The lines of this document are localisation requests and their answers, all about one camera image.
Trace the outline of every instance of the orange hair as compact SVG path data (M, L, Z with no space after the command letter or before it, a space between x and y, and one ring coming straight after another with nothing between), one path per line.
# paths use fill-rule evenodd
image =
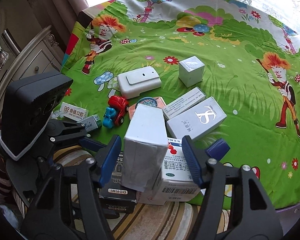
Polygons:
M283 69L290 68L289 62L285 59L280 58L278 54L274 52L266 52L263 55L262 65L267 70L275 66L282 67Z
M119 32L126 31L126 27L123 24L119 23L116 17L113 17L112 15L109 14L103 14L99 17L96 17L92 20L91 23L93 26L108 25Z

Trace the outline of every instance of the cartoon stick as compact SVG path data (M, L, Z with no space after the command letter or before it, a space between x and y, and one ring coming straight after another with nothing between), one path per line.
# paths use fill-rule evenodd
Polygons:
M269 73L269 71L263 66L261 60L257 58L257 61L260 63L260 65L263 67L263 69L264 69L267 73ZM275 82L274 82L274 85L275 85L275 87L282 88L281 85L280 85L280 82L275 81ZM289 99L288 99L286 96L283 96L283 101L285 101L285 102L288 104L288 107L289 107L289 109L290 109L290 111L291 111L291 115L292 115L293 121L294 121L294 122L298 121L298 120L297 120L297 116L296 116L296 111L294 110L294 107L291 105Z

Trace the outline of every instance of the metal screw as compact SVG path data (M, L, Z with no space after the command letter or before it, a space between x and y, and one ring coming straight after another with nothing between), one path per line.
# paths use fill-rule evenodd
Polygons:
M61 165L59 163L56 163L53 165L55 170L59 170L61 168Z
M208 159L208 163L211 165L215 165L215 164L217 164L217 160L214 158L210 158L210 159Z
M243 169L244 171L250 171L250 170L251 170L250 166L247 165L247 164L242 165L242 169Z
M94 163L94 158L93 158L93 157L90 157L90 158L86 159L86 163L87 163L87 164L92 164L92 163Z

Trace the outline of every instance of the silver logo on box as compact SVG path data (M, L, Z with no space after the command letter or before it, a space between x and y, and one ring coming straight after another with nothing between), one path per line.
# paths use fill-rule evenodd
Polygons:
M200 120L200 122L202 123L202 124L207 124L210 120L209 120L209 115L213 115L213 120L216 118L216 114L213 112L213 110L211 109L211 107L210 106L205 106L206 108L209 108L209 110L207 110L207 111L205 111L204 113L202 113L202 114L197 114L196 112L194 112L196 115L197 115L197 117L199 118L199 120ZM201 121L201 117L205 117L205 119L206 119L206 122L202 122Z

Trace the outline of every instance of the green tablecloth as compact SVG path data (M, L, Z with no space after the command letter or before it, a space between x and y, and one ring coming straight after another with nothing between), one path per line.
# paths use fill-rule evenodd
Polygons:
M276 208L299 202L298 34L235 0L113 0L106 4L86 29L76 26L77 43L62 68L74 83L63 101L102 117L108 97L120 95L115 77L151 65L162 80L161 88L129 100L130 105L145 96L162 96L168 104L193 88L186 88L178 78L178 61L195 55L205 63L203 81L195 86L207 97L213 96L227 114L216 130L196 144L205 148L224 138L231 150L222 163L254 167ZM91 27L95 39L87 36ZM104 37L99 31L109 40L99 39ZM91 43L97 45L92 52ZM269 80L266 70L273 79ZM104 73L111 80L100 84L96 78ZM128 125L126 115L122 126L102 127L92 136L107 143L113 134L123 138ZM225 191L226 209L230 189L227 186ZM199 195L193 203L201 200Z

